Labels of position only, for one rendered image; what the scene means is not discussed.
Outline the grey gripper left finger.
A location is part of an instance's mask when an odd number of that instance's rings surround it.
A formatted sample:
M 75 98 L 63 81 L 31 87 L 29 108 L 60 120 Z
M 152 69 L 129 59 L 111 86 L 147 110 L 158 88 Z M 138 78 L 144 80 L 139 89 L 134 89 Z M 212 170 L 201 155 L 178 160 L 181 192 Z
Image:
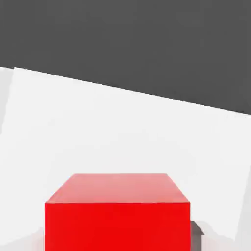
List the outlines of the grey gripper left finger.
M 1 251 L 44 251 L 44 228 L 1 247 Z

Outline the small red cube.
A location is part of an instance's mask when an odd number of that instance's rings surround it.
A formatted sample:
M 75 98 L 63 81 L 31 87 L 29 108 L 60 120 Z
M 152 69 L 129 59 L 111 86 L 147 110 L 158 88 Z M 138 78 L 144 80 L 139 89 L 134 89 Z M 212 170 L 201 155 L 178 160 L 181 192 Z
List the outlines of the small red cube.
M 190 202 L 164 173 L 73 174 L 45 203 L 45 251 L 191 251 Z

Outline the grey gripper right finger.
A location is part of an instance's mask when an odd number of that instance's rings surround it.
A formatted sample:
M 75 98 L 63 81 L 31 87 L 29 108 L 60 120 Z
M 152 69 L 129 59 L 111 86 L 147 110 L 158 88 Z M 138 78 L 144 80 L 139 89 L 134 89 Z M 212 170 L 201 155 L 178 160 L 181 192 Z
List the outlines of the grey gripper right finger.
M 203 221 L 191 221 L 191 251 L 244 251 L 239 242 L 217 234 Z

